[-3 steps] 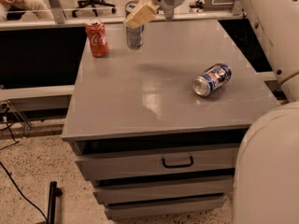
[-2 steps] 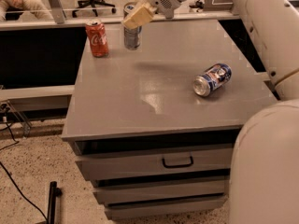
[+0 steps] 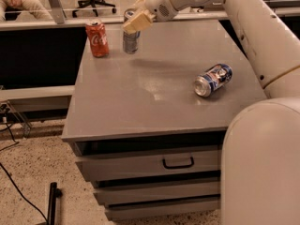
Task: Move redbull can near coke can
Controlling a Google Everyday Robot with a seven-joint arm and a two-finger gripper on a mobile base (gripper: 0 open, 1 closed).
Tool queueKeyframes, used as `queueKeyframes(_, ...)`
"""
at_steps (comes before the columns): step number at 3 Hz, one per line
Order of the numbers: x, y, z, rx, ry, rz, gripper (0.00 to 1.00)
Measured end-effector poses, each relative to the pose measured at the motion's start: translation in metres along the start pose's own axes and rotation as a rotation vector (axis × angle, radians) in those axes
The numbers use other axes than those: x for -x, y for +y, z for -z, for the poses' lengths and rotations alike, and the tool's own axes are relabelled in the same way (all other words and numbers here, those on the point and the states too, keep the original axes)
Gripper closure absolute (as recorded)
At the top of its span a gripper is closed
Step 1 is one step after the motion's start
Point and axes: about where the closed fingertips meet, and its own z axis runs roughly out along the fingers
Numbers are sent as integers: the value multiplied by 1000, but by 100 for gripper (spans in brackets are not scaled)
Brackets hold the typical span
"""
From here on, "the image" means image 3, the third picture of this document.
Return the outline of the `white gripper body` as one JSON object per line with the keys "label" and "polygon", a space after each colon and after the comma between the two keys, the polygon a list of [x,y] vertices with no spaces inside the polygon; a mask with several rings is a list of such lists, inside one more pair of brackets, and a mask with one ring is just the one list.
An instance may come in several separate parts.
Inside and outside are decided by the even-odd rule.
{"label": "white gripper body", "polygon": [[169,21],[178,14],[171,0],[145,0],[145,6],[158,22]]}

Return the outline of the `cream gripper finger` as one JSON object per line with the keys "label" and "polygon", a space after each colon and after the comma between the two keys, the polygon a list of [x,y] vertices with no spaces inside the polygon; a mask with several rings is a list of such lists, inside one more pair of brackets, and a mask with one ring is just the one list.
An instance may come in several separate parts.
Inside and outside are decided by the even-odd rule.
{"label": "cream gripper finger", "polygon": [[145,10],[146,9],[145,0],[137,0],[134,3],[134,7],[139,10]]}
{"label": "cream gripper finger", "polygon": [[149,10],[128,9],[124,13],[123,30],[127,34],[134,34],[150,27],[156,15]]}

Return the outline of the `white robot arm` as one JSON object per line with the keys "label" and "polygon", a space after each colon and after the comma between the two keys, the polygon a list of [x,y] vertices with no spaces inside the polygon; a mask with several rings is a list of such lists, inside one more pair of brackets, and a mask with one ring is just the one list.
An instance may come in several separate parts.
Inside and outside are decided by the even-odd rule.
{"label": "white robot arm", "polygon": [[[210,0],[137,0],[132,34]],[[266,99],[231,121],[221,152],[222,225],[300,225],[300,40],[263,0],[218,0]]]}

